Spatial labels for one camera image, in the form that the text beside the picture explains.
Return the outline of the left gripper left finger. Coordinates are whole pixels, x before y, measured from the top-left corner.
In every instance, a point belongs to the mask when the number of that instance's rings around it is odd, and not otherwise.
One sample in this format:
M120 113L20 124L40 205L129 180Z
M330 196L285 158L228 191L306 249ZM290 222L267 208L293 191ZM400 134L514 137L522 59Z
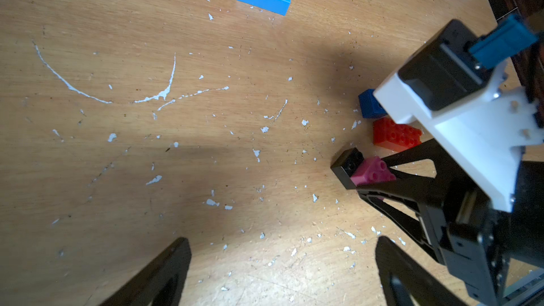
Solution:
M189 240L180 237L103 305L178 305L191 263Z

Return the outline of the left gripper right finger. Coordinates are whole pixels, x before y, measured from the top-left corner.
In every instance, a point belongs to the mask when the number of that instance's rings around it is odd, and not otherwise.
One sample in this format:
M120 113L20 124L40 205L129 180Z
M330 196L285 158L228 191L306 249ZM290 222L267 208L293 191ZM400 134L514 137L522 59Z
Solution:
M387 305L464 305L386 236L378 238L375 260Z

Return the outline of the pink square lego brick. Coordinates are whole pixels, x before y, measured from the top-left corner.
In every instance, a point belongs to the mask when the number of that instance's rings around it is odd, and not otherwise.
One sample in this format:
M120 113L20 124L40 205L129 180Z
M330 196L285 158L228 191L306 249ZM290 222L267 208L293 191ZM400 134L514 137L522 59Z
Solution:
M370 157L365 159L351 176L351 181L356 186L377 184L395 180L396 176L390 172L388 166L379 157Z

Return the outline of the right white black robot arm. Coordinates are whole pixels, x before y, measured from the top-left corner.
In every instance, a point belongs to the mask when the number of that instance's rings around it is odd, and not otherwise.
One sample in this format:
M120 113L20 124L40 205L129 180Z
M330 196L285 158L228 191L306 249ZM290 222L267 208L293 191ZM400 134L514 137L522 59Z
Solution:
M436 176L396 171L394 181L358 186L358 195L462 280L471 298L541 304L542 276L511 290L506 284L512 259L543 266L543 163L522 161L514 170L514 205L504 212L436 140L386 157L385 165L419 160L431 160Z

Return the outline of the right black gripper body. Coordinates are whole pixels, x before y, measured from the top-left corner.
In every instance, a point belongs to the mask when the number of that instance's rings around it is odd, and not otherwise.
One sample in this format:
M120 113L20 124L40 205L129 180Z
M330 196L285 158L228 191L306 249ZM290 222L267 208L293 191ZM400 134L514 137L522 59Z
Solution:
M501 305L511 259L523 258L519 217L496 211L465 174L418 178L418 244L470 297Z

